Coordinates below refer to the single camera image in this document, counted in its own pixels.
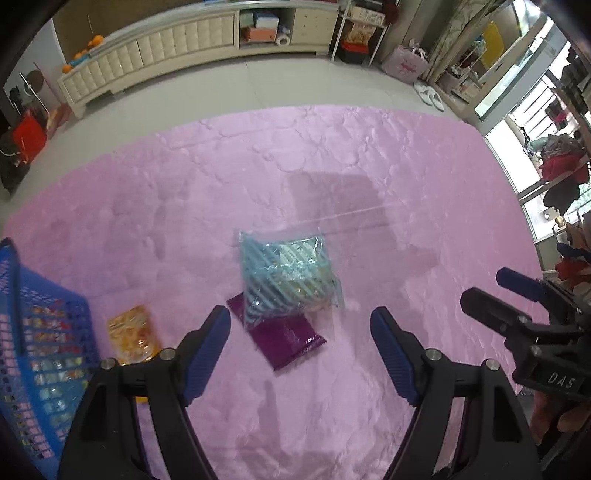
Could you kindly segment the person's right hand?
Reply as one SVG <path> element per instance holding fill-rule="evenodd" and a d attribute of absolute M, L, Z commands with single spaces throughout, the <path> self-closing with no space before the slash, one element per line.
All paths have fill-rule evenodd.
<path fill-rule="evenodd" d="M 580 404 L 562 413 L 564 401 L 543 392 L 534 394 L 534 407 L 530 419 L 530 431 L 537 445 L 542 443 L 554 420 L 562 433 L 576 432 L 583 427 L 590 416 L 590 403 Z"/>

